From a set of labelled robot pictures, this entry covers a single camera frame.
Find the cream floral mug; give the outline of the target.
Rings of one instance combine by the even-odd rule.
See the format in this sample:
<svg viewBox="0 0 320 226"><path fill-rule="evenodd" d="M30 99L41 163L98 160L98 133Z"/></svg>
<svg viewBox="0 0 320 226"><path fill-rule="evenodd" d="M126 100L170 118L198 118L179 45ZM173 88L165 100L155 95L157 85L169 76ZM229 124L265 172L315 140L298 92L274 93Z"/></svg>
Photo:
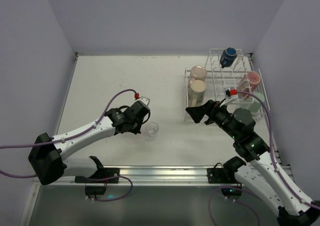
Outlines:
<svg viewBox="0 0 320 226"><path fill-rule="evenodd" d="M188 107L201 106L204 100L206 84L202 80L194 80L188 89Z"/></svg>

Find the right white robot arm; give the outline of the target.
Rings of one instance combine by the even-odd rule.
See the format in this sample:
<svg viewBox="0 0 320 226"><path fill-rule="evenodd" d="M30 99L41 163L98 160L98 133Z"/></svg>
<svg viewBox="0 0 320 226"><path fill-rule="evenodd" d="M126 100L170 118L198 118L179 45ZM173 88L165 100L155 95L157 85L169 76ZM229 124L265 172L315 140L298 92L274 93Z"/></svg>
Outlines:
<svg viewBox="0 0 320 226"><path fill-rule="evenodd" d="M208 119L234 140L237 156L222 166L223 176L244 184L277 216L280 226L310 226L320 217L320 203L306 195L274 157L274 150L254 131L252 114L243 108L229 113L223 102L204 104Z"/></svg>

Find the dark blue glazed mug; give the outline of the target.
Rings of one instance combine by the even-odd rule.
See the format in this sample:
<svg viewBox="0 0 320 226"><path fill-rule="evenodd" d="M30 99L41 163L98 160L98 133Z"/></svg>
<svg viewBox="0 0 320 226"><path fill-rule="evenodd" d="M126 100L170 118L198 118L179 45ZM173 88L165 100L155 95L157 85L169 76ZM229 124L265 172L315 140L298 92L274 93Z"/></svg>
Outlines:
<svg viewBox="0 0 320 226"><path fill-rule="evenodd" d="M231 67L237 58L237 50L233 47L226 48L219 59L221 68Z"/></svg>

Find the pale pink glossy mug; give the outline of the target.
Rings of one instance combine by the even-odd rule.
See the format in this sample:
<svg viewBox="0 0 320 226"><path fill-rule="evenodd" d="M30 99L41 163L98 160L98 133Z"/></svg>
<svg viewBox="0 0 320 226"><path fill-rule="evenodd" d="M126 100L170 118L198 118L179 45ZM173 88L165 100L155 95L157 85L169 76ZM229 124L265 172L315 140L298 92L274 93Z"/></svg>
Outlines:
<svg viewBox="0 0 320 226"><path fill-rule="evenodd" d="M188 83L191 84L195 80L205 81L206 77L207 70L203 66L197 65L191 68Z"/></svg>

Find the clear glass tumbler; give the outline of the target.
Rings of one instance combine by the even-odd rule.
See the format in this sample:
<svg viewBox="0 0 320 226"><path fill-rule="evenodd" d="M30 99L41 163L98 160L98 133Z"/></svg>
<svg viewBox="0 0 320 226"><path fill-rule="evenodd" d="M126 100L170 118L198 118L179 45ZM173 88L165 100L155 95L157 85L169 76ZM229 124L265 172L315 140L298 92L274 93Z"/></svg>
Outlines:
<svg viewBox="0 0 320 226"><path fill-rule="evenodd" d="M157 138L159 133L159 125L155 122L150 122L146 125L146 137L148 140L154 140Z"/></svg>

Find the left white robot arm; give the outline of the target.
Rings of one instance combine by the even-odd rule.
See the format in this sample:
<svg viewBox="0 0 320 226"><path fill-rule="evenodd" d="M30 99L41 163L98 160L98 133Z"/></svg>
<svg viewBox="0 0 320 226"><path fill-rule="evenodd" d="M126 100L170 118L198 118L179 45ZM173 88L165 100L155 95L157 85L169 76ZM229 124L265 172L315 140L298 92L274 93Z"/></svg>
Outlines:
<svg viewBox="0 0 320 226"><path fill-rule="evenodd" d="M193 168L213 162L207 130L153 122L141 100L111 108L72 131L37 137L28 160L43 185L62 177L113 180L125 169Z"/></svg>

